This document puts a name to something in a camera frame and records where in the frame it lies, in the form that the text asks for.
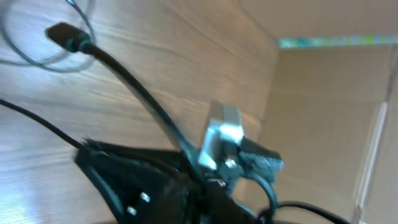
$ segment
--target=cable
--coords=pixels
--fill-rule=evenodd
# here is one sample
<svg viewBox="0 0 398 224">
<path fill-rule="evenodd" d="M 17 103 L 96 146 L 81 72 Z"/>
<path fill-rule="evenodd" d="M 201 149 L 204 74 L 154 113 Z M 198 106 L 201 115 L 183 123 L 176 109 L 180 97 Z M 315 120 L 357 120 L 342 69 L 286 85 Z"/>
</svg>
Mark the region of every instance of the cable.
<svg viewBox="0 0 398 224">
<path fill-rule="evenodd" d="M 5 59 L 0 59 L 0 64 L 4 65 L 11 65 L 11 66 L 18 66 L 18 67 L 28 67 L 28 66 L 35 66 L 39 67 L 41 69 L 50 71 L 50 72 L 57 72 L 57 73 L 70 73 L 70 72 L 79 72 L 81 70 L 84 70 L 91 66 L 91 64 L 94 62 L 93 58 L 89 58 L 86 62 L 82 63 L 81 65 L 78 65 L 73 68 L 53 68 L 53 67 L 48 67 L 47 65 L 50 65 L 55 62 L 59 62 L 65 58 L 67 58 L 70 54 L 67 51 L 64 51 L 58 55 L 54 55 L 48 58 L 44 58 L 40 61 L 36 61 L 32 58 L 30 58 L 28 55 L 26 55 L 23 51 L 21 51 L 15 43 L 12 41 L 10 35 L 8 34 L 8 31 L 6 29 L 6 16 L 8 9 L 11 7 L 12 3 L 15 0 L 8 0 L 6 3 L 3 4 L 3 10 L 1 12 L 0 16 L 0 31 L 2 33 L 2 37 L 5 40 L 5 42 L 10 46 L 12 50 L 14 50 L 19 56 L 21 56 L 26 62 L 16 62 L 16 61 L 11 61 L 11 60 L 5 60 Z M 67 3 L 71 5 L 77 13 L 81 16 L 83 19 L 84 24 L 87 25 L 90 36 L 91 36 L 91 41 L 96 42 L 96 37 L 95 37 L 95 32 L 93 27 L 91 26 L 91 23 L 88 19 L 87 15 L 90 15 L 92 13 L 93 5 L 94 5 L 94 0 L 89 0 L 88 5 L 86 8 L 86 12 L 84 13 L 78 4 L 74 0 L 67 0 Z"/>
<path fill-rule="evenodd" d="M 107 67 L 116 72 L 115 75 L 124 82 L 130 91 L 138 93 L 138 99 L 144 106 L 146 106 L 156 120 L 161 119 L 163 121 L 167 128 L 165 133 L 169 134 L 170 140 L 177 142 L 183 154 L 189 160 L 193 167 L 194 178 L 203 183 L 203 176 L 196 160 L 197 157 L 194 146 L 185 138 L 177 125 L 173 122 L 172 118 L 149 93 L 149 91 L 126 68 L 124 68 L 123 65 L 96 45 L 87 40 L 83 40 L 78 44 L 78 50 L 85 54 L 90 54 L 103 62 Z"/>
<path fill-rule="evenodd" d="M 279 202 L 279 208 L 283 207 L 294 207 L 294 208 L 301 208 L 304 210 L 307 210 L 309 212 L 313 212 L 329 221 L 331 221 L 334 224 L 350 224 L 347 220 L 345 220 L 342 217 L 339 217 L 338 215 L 335 215 L 329 211 L 326 211 L 325 209 L 322 209 L 320 207 L 310 205 L 308 203 L 304 202 L 294 202 L 294 201 L 288 201 L 288 202 Z M 269 213 L 269 208 L 264 209 L 260 214 L 259 217 L 263 217 L 264 215 L 267 215 Z"/>
<path fill-rule="evenodd" d="M 29 110 L 26 110 L 24 108 L 21 108 L 15 104 L 12 104 L 6 100 L 0 99 L 0 105 L 3 105 L 5 107 L 8 107 L 16 112 L 19 112 L 25 116 L 27 116 L 30 119 L 33 119 L 34 121 L 38 122 L 42 126 L 46 127 L 50 131 L 52 131 L 54 134 L 56 134 L 58 137 L 66 141 L 67 143 L 71 144 L 73 147 L 77 149 L 84 149 L 85 147 L 82 145 L 82 143 L 78 142 L 77 140 L 73 139 L 69 135 L 65 134 L 63 131 L 59 130 L 57 127 L 49 123 L 48 121 L 44 120 L 40 116 L 30 112 Z"/>
<path fill-rule="evenodd" d="M 276 197 L 274 188 L 271 186 L 271 184 L 268 181 L 264 180 L 264 178 L 262 178 L 259 174 L 255 172 L 249 173 L 247 175 L 247 178 L 256 181 L 260 185 L 260 187 L 265 191 L 268 197 L 269 208 L 266 211 L 260 213 L 258 219 L 264 218 L 266 224 L 272 223 L 275 211 L 279 207 L 278 199 Z"/>
</svg>

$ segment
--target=black device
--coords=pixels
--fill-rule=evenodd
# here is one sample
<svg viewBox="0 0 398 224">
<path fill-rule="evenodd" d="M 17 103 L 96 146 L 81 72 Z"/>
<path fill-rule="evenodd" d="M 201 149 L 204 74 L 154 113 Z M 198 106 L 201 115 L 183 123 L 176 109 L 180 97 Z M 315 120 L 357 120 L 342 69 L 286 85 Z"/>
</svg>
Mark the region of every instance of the black device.
<svg viewBox="0 0 398 224">
<path fill-rule="evenodd" d="M 278 202 L 272 187 L 283 167 L 279 153 L 246 138 L 237 108 L 211 107 L 202 147 L 180 132 L 155 98 L 117 60 L 97 47 L 89 34 L 66 23 L 46 30 L 47 37 L 69 52 L 92 55 L 143 102 L 180 152 L 137 149 L 86 139 L 78 142 L 43 118 L 3 99 L 0 104 L 44 125 L 77 148 L 75 162 L 105 199 L 120 224 L 131 223 L 276 223 L 275 211 L 297 207 L 337 224 L 348 222 L 300 202 Z M 231 198 L 239 178 L 255 180 L 269 198 L 259 215 Z"/>
</svg>

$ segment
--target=cable connector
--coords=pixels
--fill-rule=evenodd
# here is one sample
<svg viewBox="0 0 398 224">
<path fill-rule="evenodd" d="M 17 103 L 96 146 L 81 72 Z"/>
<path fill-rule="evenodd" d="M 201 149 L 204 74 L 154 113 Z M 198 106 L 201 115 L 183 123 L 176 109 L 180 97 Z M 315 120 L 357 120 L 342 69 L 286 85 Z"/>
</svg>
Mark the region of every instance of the cable connector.
<svg viewBox="0 0 398 224">
<path fill-rule="evenodd" d="M 75 53 L 91 43 L 91 37 L 85 31 L 65 22 L 60 22 L 45 30 L 47 37 L 65 50 Z"/>
</svg>

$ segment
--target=wooden floor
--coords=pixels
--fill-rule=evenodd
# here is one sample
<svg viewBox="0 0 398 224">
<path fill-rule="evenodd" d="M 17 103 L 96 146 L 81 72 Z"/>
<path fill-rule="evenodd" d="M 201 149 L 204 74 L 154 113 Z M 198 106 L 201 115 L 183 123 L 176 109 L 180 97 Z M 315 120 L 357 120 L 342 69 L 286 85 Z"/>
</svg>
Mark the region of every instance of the wooden floor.
<svg viewBox="0 0 398 224">
<path fill-rule="evenodd" d="M 85 7 L 86 1 L 78 2 Z M 59 51 L 44 37 L 44 29 L 59 21 L 79 23 L 65 1 L 19 0 L 7 29 L 20 48 L 43 58 Z M 97 0 L 92 23 L 99 45 L 137 74 L 194 142 L 200 142 L 211 100 L 238 105 L 246 134 L 257 138 L 277 46 L 239 1 Z M 0 46 L 2 57 L 20 60 L 3 41 Z M 73 56 L 60 66 L 83 59 Z M 172 148 L 144 107 L 99 63 L 70 74 L 0 65 L 0 97 L 77 139 Z M 0 108 L 0 223 L 113 221 L 73 155 L 39 124 Z"/>
</svg>

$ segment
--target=white strip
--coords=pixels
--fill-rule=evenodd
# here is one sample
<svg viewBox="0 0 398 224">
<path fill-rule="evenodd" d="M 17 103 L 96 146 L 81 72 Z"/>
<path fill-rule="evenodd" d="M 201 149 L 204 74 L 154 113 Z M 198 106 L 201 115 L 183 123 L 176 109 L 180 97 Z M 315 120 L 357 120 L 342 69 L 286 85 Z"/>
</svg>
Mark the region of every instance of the white strip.
<svg viewBox="0 0 398 224">
<path fill-rule="evenodd" d="M 358 199 L 357 199 L 357 215 L 354 218 L 354 224 L 360 224 L 363 223 L 361 221 L 362 215 L 363 215 L 363 209 L 364 205 L 366 202 L 366 199 L 368 198 L 369 195 L 369 189 L 371 186 L 371 181 L 372 181 L 372 174 L 374 170 L 374 166 L 376 164 L 376 156 L 377 156 L 377 150 L 379 148 L 379 143 L 380 143 L 380 138 L 382 134 L 382 130 L 384 127 L 384 122 L 386 120 L 386 115 L 387 115 L 387 103 L 383 103 L 380 108 L 379 112 L 377 114 L 377 120 L 376 120 L 376 125 L 373 129 L 373 134 L 371 138 L 371 142 L 369 145 L 369 151 L 368 151 L 368 156 L 366 159 L 366 163 L 364 166 L 364 172 L 362 175 L 362 179 L 359 185 L 359 194 L 358 194 Z"/>
</svg>

